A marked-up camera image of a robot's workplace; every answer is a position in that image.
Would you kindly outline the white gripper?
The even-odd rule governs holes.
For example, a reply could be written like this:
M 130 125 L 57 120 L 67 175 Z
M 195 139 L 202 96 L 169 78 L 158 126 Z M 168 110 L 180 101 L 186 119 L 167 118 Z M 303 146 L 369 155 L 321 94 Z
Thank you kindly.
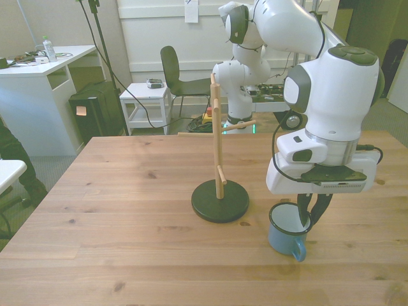
M 315 226 L 328 208 L 335 193 L 360 193 L 374 185 L 381 153 L 357 150 L 349 162 L 341 166 L 318 163 L 292 163 L 278 152 L 272 156 L 266 174 L 266 184 L 273 194 L 298 194 L 297 207 L 302 225 L 308 220 L 311 194 L 318 194 L 310 216 Z

